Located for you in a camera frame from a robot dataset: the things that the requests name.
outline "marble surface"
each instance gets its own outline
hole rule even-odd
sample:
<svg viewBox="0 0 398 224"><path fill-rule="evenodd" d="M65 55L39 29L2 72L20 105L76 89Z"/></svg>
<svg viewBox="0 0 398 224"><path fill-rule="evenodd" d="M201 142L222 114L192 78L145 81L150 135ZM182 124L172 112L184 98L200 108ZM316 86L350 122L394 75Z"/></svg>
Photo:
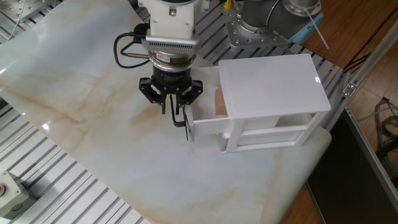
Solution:
<svg viewBox="0 0 398 224"><path fill-rule="evenodd" d="M169 109L162 115L138 90L152 65L114 62L113 40L140 21L124 0L64 1L0 48L0 96L152 223L279 222L329 133L317 128L301 147L231 154L214 136L187 142Z"/></svg>

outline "yellow cable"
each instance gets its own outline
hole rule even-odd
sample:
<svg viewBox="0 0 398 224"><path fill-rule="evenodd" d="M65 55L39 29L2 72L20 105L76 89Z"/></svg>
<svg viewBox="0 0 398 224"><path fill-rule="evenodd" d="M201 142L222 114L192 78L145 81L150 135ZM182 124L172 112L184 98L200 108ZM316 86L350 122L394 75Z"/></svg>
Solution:
<svg viewBox="0 0 398 224"><path fill-rule="evenodd" d="M231 1L232 0L226 0L225 4L224 4L224 9L231 9Z"/></svg>

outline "metal bracket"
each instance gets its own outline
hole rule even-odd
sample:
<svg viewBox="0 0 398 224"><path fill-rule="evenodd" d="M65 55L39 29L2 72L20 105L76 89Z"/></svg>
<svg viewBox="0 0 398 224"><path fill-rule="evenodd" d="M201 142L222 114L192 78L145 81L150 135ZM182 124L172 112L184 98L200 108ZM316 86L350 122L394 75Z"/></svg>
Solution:
<svg viewBox="0 0 398 224"><path fill-rule="evenodd" d="M196 54L200 49L201 39L198 34L193 34L192 39L178 39L170 37L154 37L147 31L145 40L142 40L142 46L146 50L166 51L176 54Z"/></svg>
<svg viewBox="0 0 398 224"><path fill-rule="evenodd" d="M228 31L229 42L236 49L256 49L260 47L278 47L291 42L268 27L252 27L241 17L243 2L238 7L223 10L223 19Z"/></svg>
<svg viewBox="0 0 398 224"><path fill-rule="evenodd" d="M352 97L352 95L354 94L354 92L355 92L355 90L357 89L357 84L354 84L354 83L348 83L347 85L346 85L346 88L344 88L344 90L343 90L343 92L342 92L342 94L343 94L343 97L345 97L345 98L350 98L350 97Z"/></svg>

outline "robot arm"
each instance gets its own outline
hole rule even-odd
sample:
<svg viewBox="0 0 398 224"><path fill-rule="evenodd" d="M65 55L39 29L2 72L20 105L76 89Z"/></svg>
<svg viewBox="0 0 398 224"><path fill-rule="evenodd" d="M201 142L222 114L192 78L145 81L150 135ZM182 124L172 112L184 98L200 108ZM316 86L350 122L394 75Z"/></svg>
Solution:
<svg viewBox="0 0 398 224"><path fill-rule="evenodd" d="M115 40L116 62L120 65L116 52L119 39L134 37L134 41L122 49L121 55L145 57L154 66L150 78L140 79L140 91L151 103L160 104L163 114L167 96L175 96L175 113L172 108L174 125L185 126L184 121L176 122L174 116L179 114L180 108L190 105L203 92L202 82L191 79L190 68L201 44L193 25L200 13L208 11L209 0L139 0L138 5L148 9L150 25L139 24L134 32L121 34ZM142 44L148 56L124 53L133 43ZM120 66L135 68L145 63Z"/></svg>

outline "red button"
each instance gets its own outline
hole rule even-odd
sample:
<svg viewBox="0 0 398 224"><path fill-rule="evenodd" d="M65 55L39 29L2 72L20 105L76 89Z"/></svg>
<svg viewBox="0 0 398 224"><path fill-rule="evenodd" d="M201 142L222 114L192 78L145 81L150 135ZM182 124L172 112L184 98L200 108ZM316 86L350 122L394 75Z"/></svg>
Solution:
<svg viewBox="0 0 398 224"><path fill-rule="evenodd" d="M0 185L0 197L4 194L5 189L3 185Z"/></svg>

